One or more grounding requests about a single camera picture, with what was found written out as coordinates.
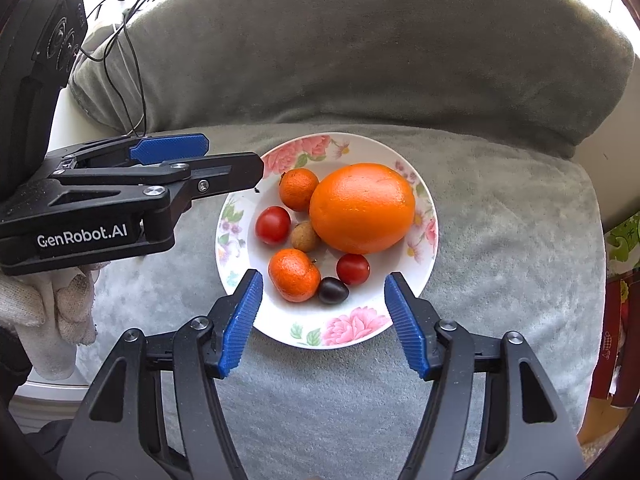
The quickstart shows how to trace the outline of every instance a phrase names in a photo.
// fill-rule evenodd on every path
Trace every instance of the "gray fabric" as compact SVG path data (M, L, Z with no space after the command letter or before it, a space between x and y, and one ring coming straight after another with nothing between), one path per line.
M571 157L622 95L629 42L575 0L165 0L134 19L150 131L404 124ZM130 49L110 75L141 115ZM101 64L78 102L130 129Z
M326 131L372 137L415 166L433 195L440 225L440 249L422 296L472 332L521 331L578 428L598 353L605 272L598 206L584 170L479 137L401 126L204 130L218 153L264 153L284 140ZM172 250L103 270L94 306L97 342L79 349L86 377L94 377L125 329L173 330L224 294L214 255L223 200L194 202L178 222ZM217 384L252 480L396 478L428 396L393 329L335 351L291 348L254 330L239 368ZM480 381L465 465L478 438L481 387ZM175 444L175 403L167 404Z

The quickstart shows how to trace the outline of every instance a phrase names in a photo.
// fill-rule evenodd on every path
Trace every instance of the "black sleeve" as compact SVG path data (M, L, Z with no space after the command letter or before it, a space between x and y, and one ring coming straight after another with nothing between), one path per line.
M0 399L6 406L30 372L31 362L20 340L0 327Z

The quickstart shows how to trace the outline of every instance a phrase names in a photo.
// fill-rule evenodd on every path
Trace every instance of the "small orange fruit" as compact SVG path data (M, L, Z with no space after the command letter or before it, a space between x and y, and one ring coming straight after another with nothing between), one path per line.
M377 253L411 228L415 198L410 184L382 164L345 166L322 180L309 218L329 246L351 254Z
M269 261L271 282L287 301L300 303L311 298L320 283L320 271L297 249L282 249Z
M318 186L318 177L307 168L287 171L280 179L280 200L293 211L309 211L309 202Z

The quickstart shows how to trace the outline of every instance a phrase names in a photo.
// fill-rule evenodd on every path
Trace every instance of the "red tomato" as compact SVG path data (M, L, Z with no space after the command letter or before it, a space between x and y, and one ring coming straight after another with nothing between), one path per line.
M279 245L289 236L291 218L286 209L272 205L260 213L255 221L255 235L268 245Z
M369 277L369 262L362 254L345 254L338 260L335 272L347 285L360 285Z

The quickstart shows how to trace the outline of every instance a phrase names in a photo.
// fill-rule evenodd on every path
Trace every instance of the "hand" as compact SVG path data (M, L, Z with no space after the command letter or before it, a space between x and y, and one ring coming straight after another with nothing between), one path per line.
M17 334L34 370L45 379L68 378L77 345L95 341L94 283L105 265L0 274L0 325Z

